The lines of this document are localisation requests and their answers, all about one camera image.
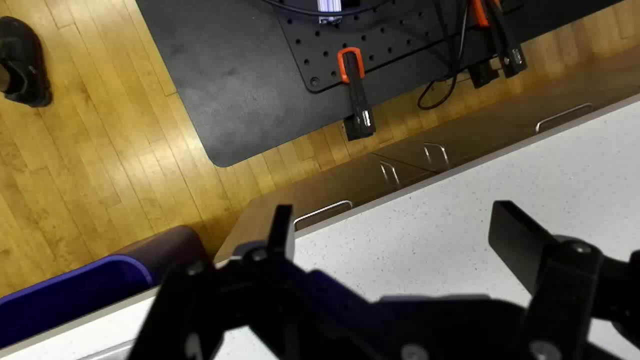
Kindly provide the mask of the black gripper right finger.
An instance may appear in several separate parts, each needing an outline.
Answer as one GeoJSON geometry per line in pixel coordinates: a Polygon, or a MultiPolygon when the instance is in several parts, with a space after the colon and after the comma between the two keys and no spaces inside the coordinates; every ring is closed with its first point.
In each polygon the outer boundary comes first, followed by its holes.
{"type": "Polygon", "coordinates": [[[489,245],[533,297],[597,294],[603,252],[552,234],[513,201],[493,205],[489,245]]]}

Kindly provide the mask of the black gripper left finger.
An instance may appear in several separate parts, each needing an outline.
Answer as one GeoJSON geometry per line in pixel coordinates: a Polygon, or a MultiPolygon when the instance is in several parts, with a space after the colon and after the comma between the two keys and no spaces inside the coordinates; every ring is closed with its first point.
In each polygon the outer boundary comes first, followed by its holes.
{"type": "Polygon", "coordinates": [[[278,205],[273,216],[268,237],[264,240],[253,240],[236,249],[240,258],[253,258],[257,263],[267,258],[294,258],[294,207],[278,205]]]}

